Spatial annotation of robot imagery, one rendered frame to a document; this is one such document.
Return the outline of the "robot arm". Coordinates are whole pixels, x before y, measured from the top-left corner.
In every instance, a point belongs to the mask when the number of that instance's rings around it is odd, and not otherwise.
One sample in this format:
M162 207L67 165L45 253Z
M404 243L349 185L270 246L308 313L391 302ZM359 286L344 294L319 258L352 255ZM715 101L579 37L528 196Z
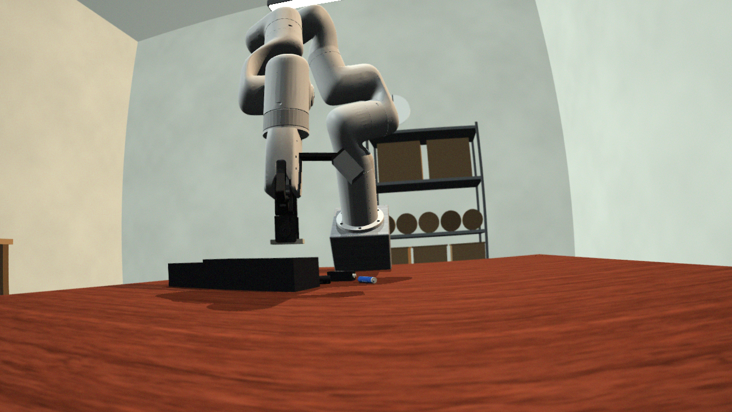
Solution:
M303 44L311 39L307 62ZM381 226L373 156L363 142L393 134L399 116L379 71L370 64L345 67L335 26L321 5L278 7L249 28L245 43L251 55L241 68L240 109L264 115L263 132L284 125L309 130L308 87L309 109L315 98L310 68L323 101L341 106L326 120L333 152L300 152L300 158L332 161L336 168L340 229L364 233Z

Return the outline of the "dark grey rack of labelled bins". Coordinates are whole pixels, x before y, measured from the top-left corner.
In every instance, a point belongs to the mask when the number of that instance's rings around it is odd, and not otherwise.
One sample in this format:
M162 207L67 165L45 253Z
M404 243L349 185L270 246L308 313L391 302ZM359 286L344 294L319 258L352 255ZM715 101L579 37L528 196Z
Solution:
M168 286L244 291L303 291L321 287L319 257L168 263Z

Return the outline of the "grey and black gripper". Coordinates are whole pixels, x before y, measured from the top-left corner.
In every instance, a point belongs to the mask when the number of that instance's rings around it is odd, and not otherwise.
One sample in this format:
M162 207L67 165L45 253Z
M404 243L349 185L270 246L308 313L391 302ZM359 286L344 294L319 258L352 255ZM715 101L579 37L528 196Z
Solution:
M308 129L294 125L271 127L263 132L266 139L264 191L275 199L277 243L292 243L300 238L296 198L303 194L300 152L303 152L303 139L308 136Z

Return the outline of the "white domino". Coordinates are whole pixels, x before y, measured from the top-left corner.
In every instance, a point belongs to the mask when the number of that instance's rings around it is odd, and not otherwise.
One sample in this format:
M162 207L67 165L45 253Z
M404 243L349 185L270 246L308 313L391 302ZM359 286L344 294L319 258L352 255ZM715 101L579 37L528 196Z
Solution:
M296 238L296 242L292 242L292 243L277 243L276 240L271 240L271 244L273 244L273 245L276 245L276 244L293 244L293 243L294 244L304 244L304 239L303 238Z

